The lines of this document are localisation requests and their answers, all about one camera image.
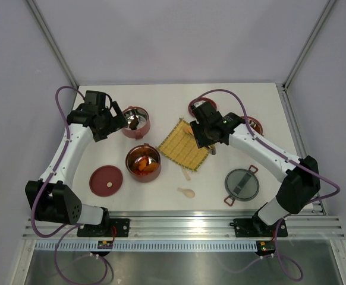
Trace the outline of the red sausage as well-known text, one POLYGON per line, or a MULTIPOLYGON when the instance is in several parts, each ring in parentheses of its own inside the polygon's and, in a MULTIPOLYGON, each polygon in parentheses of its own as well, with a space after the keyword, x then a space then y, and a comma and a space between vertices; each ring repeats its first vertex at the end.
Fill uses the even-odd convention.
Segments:
POLYGON ((144 171, 140 171, 138 169, 132 169, 131 172, 139 176, 144 175, 144 171))

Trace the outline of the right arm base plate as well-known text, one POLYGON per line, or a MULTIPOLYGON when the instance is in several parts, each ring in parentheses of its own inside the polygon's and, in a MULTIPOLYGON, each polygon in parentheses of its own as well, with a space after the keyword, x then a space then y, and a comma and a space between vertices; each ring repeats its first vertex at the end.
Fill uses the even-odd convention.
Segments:
POLYGON ((229 223, 234 229, 237 238, 272 238, 277 234, 279 238, 288 237, 288 231, 283 221, 276 230, 276 224, 267 226, 264 223, 257 222, 252 218, 235 218, 229 223))

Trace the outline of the salmon slice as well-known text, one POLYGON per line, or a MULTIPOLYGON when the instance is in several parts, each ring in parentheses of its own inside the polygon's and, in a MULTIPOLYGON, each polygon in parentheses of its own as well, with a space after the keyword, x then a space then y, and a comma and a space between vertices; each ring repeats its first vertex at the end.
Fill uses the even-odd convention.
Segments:
POLYGON ((187 126, 185 129, 184 129, 185 133, 186 134, 190 134, 190 135, 193 135, 193 130, 190 126, 187 126))

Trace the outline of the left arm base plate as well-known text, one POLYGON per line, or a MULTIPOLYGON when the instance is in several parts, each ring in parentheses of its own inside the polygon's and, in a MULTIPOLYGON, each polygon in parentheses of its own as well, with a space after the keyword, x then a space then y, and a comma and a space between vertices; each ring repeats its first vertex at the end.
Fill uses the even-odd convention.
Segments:
POLYGON ((110 218, 98 225, 85 224, 77 230, 80 238, 127 238, 130 230, 129 218, 110 218))

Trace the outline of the dark chocolate pastry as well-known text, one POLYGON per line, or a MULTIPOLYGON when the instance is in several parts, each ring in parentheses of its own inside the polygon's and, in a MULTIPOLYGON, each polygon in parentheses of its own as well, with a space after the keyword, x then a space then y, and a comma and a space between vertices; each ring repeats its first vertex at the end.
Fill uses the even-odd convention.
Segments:
POLYGON ((139 125, 139 119, 138 119, 138 117, 134 117, 133 118, 133 120, 129 123, 129 128, 131 129, 131 130, 136 130, 137 129, 137 127, 138 127, 138 125, 139 125))

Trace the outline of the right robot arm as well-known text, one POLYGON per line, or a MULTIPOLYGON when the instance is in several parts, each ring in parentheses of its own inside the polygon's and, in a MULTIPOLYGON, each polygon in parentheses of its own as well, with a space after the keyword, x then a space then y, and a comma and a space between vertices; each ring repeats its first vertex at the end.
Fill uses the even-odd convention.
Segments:
POLYGON ((268 234, 277 222, 298 214, 320 190, 317 161, 306 156, 288 154, 260 134, 248 122, 230 112, 221 115, 210 102, 192 105, 195 117, 190 126, 198 148, 221 143, 234 147, 261 164, 280 182, 274 198, 260 207, 251 218, 257 235, 268 234))

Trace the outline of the fried chicken piece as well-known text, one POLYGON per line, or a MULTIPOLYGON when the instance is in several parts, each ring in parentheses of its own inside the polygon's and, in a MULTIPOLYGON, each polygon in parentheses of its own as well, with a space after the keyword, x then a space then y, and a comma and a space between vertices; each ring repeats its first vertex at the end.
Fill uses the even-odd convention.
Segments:
POLYGON ((157 162, 152 162, 149 163, 144 169, 144 172, 150 173, 150 172, 154 172, 157 168, 159 167, 159 163, 157 162))

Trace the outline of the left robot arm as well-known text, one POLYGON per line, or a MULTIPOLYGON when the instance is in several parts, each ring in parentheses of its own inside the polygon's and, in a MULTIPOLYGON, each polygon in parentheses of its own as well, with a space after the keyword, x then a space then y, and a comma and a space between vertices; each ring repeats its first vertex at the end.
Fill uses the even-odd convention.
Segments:
POLYGON ((111 230, 109 211, 83 204, 73 191, 73 180, 87 146, 107 139, 127 121, 110 95, 89 90, 80 96, 83 102, 76 109, 60 113, 65 132, 49 167, 25 187, 32 229, 40 238, 50 238, 67 225, 91 229, 98 236, 111 230))

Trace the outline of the metal tongs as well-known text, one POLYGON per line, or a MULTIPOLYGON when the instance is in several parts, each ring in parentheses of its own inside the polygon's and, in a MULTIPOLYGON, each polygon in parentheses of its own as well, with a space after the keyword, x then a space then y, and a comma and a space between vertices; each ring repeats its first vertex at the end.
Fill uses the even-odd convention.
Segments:
POLYGON ((211 154, 211 155, 215 155, 215 154, 216 154, 216 148, 215 148, 214 145, 206 146, 205 149, 207 149, 207 151, 208 151, 209 154, 211 154))

